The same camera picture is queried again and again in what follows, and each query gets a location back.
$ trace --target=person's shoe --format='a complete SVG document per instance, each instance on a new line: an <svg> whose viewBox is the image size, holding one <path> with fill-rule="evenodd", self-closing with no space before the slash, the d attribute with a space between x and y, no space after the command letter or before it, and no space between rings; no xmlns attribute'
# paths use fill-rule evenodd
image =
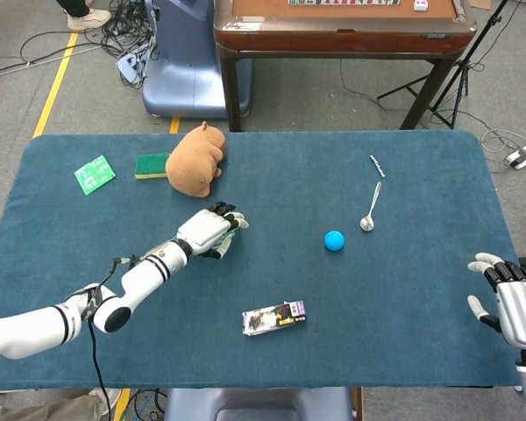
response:
<svg viewBox="0 0 526 421"><path fill-rule="evenodd" d="M111 409L115 408L115 405L117 405L117 401L119 397L121 396L121 389L105 389L107 391L107 396L109 397L109 404ZM100 401L100 407L99 407L99 413L101 415L107 415L109 414L109 410L107 409L107 400L105 399L105 395L103 394L102 388L95 388L92 389L88 395L90 396L97 396L97 398Z"/></svg>
<svg viewBox="0 0 526 421"><path fill-rule="evenodd" d="M89 9L89 13L81 18L73 18L68 16L68 28L72 31L86 31L87 29L96 29L107 23L111 18L109 11L99 11L97 9Z"/></svg>

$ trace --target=green and yellow sponge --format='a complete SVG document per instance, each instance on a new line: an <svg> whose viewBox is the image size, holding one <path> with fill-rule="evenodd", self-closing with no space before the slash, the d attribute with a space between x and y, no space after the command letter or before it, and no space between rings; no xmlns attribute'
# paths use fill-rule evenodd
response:
<svg viewBox="0 0 526 421"><path fill-rule="evenodd" d="M149 153L137 155L135 178L146 180L149 178L166 178L166 161L169 153Z"/></svg>

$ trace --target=brown plush toy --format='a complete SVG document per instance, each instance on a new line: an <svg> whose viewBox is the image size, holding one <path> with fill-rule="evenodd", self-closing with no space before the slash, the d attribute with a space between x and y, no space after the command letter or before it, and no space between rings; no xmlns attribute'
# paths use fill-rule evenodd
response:
<svg viewBox="0 0 526 421"><path fill-rule="evenodd" d="M181 193L206 197L210 182L222 174L217 163L226 153L226 138L206 121L187 133L169 154L166 161L167 179Z"/></svg>

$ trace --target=blue ball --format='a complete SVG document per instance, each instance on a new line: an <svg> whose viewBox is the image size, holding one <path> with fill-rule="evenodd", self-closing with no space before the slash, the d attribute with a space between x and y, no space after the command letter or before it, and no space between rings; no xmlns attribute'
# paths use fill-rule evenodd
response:
<svg viewBox="0 0 526 421"><path fill-rule="evenodd" d="M325 234L325 237L323 237L323 243L325 244L325 248L331 252L338 252L345 245L345 237L339 231L329 231Z"/></svg>

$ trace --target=metal spoon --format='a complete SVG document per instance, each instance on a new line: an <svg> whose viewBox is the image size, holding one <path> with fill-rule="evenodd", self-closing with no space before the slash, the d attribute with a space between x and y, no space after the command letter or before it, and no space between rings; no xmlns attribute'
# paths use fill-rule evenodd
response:
<svg viewBox="0 0 526 421"><path fill-rule="evenodd" d="M360 228L362 228L363 231L371 231L374 229L374 221L372 221L372 211L374 209L374 206L376 205L376 200L378 199L378 195L380 194L381 187L382 183L378 182L378 184L376 184L376 190L374 191L372 204L370 205L370 211L368 212L368 215L360 219Z"/></svg>

